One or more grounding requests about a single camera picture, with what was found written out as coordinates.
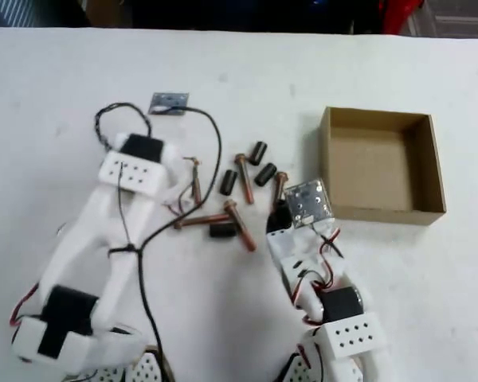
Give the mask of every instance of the brown box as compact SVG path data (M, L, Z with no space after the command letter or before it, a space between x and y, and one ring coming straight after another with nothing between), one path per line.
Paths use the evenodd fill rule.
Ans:
M428 225L445 214L430 115L328 107L320 130L335 217Z

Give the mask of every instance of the black cylinder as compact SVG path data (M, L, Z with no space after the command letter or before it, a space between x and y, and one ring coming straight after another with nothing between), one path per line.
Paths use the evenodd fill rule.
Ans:
M236 179L236 171L226 170L223 181L221 181L220 194L229 196L232 193L233 185L235 185Z
M255 147L253 147L252 153L249 155L248 162L250 162L254 166L260 165L267 148L268 148L268 145L265 142L262 142L262 141L257 142Z
M237 235L235 223L215 223L209 225L210 237L234 237Z
M265 184L274 177L274 174L276 173L277 168L274 166L272 163L268 163L265 165L265 167L258 173L257 176L255 176L255 183L259 185L260 187L264 187Z

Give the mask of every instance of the metal plate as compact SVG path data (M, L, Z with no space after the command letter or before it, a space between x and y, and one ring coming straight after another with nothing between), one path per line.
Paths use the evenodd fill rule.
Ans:
M285 200L292 215L294 228L333 217L322 179L315 179L286 189Z
M190 93L154 93L149 114L156 114L157 109L161 107L187 106ZM184 110L172 110L163 115L184 115Z

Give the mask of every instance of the white tabletop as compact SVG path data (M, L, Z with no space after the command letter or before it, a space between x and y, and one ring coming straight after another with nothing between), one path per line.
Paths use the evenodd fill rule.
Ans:
M264 140L292 184L318 175L327 105L431 114L448 213L427 228L340 221L339 243L377 302L401 380L478 381L478 41L93 29L0 29L0 380L61 377L11 355L7 322L96 184L94 114L119 100L146 110L169 91L217 120L222 171ZM133 112L114 113L107 134L142 131ZM205 185L217 147L208 122L152 120L200 157ZM147 293L178 381L270 381L306 329L262 240L271 190L255 192L254 206L237 186L234 198L257 253L204 228L148 248ZM214 192L205 211L222 202ZM168 218L160 209L152 228ZM96 254L69 283L98 293L107 266ZM120 321L153 337L136 281L127 294Z

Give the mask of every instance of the screw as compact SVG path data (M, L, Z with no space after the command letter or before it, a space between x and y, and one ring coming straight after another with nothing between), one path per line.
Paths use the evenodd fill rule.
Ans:
M275 180L276 180L276 188L274 191L274 198L272 200L272 207L274 209L276 208L276 203L278 203L278 200L281 199L281 194L284 191L285 182L288 181L288 175L287 173L280 171L276 173Z
M193 185L191 186L191 195L193 196L194 202L197 205L202 201L200 181L198 180L198 166L200 166L200 161L196 157L184 157L184 159L193 162Z
M246 202L252 205L255 201L253 199L252 185L249 183L248 169L246 168L246 155L237 154L235 162L239 166L239 174L241 175L241 183L245 191Z
M227 213L218 213L217 215L199 216L193 219L180 220L174 224L175 229L181 229L188 225L219 223L222 221L229 221L230 216Z
M237 225L239 234L241 235L242 241L248 248L248 251L254 252L257 249L257 245L255 244L255 240L253 240L251 234L246 228L245 223L242 221L241 216L239 216L239 212L237 212L236 205L237 203L235 201L233 201L232 199L228 199L223 204L223 209L228 214L229 218Z

